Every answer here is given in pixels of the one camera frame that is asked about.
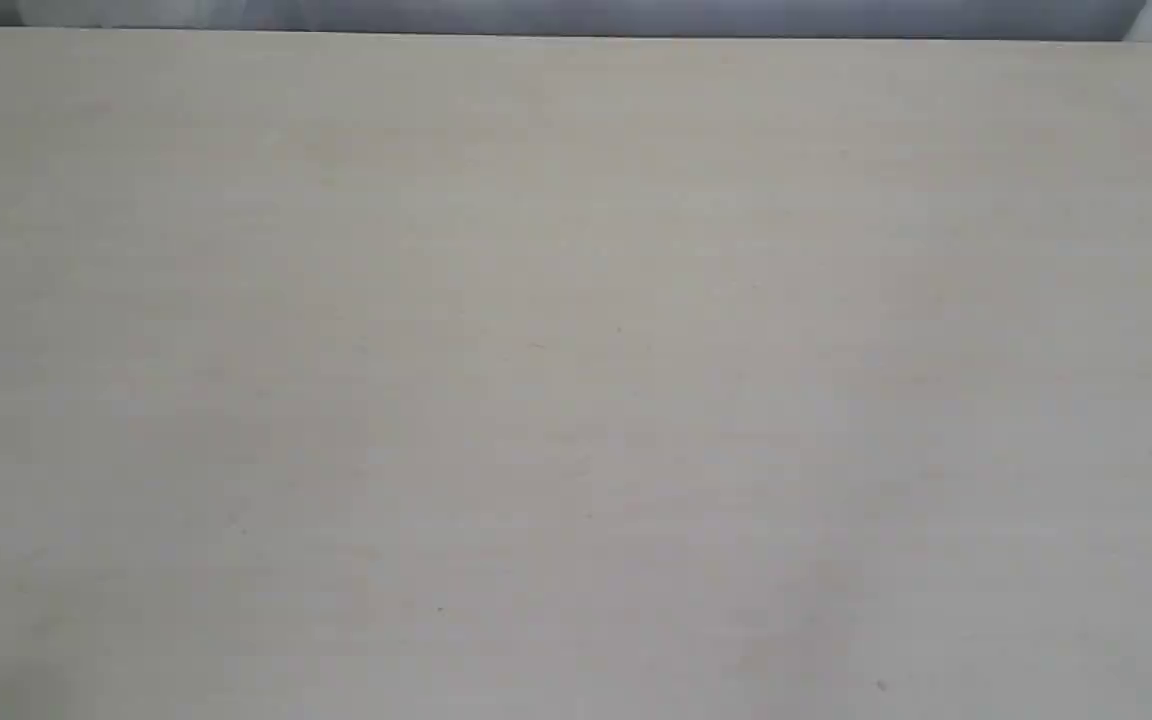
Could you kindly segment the white backdrop curtain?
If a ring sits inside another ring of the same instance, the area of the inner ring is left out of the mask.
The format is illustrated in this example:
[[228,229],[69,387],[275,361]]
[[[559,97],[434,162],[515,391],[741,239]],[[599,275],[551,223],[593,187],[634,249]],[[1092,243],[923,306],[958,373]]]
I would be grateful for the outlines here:
[[1152,1],[0,1],[0,26],[1152,41]]

